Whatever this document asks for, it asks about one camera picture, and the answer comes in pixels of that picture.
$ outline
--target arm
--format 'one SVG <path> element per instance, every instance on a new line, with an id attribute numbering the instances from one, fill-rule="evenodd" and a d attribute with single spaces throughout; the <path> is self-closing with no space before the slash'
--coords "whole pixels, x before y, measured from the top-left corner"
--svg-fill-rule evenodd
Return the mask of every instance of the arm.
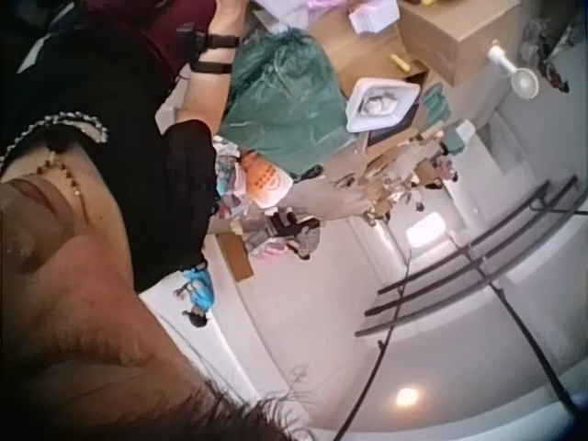
<path id="1" fill-rule="evenodd" d="M 217 0 L 217 10 L 210 22 L 209 33 L 240 37 L 247 0 Z M 231 63 L 235 49 L 214 49 L 200 56 L 202 62 Z M 216 134 L 221 125 L 222 113 L 229 94 L 229 74 L 191 73 L 184 104 L 177 114 L 177 122 L 197 119 L 204 122 Z"/>

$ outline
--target green plastic bag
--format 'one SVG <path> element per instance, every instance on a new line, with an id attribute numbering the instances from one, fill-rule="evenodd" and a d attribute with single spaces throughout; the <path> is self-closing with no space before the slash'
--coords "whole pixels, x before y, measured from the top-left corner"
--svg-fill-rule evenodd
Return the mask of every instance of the green plastic bag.
<path id="1" fill-rule="evenodd" d="M 304 172 L 355 140 L 345 100 L 319 44 L 292 29 L 238 51 L 220 135 L 287 172 Z"/>

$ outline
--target black wristband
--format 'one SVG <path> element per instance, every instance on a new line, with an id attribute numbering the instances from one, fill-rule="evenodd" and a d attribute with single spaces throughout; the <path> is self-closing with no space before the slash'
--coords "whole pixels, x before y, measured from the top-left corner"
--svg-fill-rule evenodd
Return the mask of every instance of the black wristband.
<path id="1" fill-rule="evenodd" d="M 233 35 L 206 35 L 208 49 L 236 49 L 241 45 L 241 39 Z"/>
<path id="2" fill-rule="evenodd" d="M 230 74 L 232 64 L 227 62 L 191 62 L 190 69 L 196 74 Z"/>

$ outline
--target ceiling light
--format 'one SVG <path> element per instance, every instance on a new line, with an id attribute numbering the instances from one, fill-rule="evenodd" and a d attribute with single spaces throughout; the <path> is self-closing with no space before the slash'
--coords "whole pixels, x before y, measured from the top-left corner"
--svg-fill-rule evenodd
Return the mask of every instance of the ceiling light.
<path id="1" fill-rule="evenodd" d="M 404 388 L 398 392 L 396 405 L 400 407 L 409 407 L 419 400 L 419 391 L 411 388 Z"/>
<path id="2" fill-rule="evenodd" d="M 412 248 L 421 248 L 441 236 L 446 230 L 445 221 L 439 213 L 431 213 L 416 222 L 406 231 L 406 237 Z"/>

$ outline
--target yellow object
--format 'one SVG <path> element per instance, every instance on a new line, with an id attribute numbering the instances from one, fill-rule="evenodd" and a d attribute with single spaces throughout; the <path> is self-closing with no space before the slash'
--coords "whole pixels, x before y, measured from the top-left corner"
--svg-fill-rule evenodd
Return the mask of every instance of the yellow object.
<path id="1" fill-rule="evenodd" d="M 403 71 L 405 72 L 410 72 L 411 71 L 411 65 L 409 63 L 407 63 L 405 60 L 403 60 L 401 57 L 399 57 L 396 54 L 392 54 L 390 56 L 390 59 L 396 63 L 396 65 L 398 67 L 400 67 Z"/>

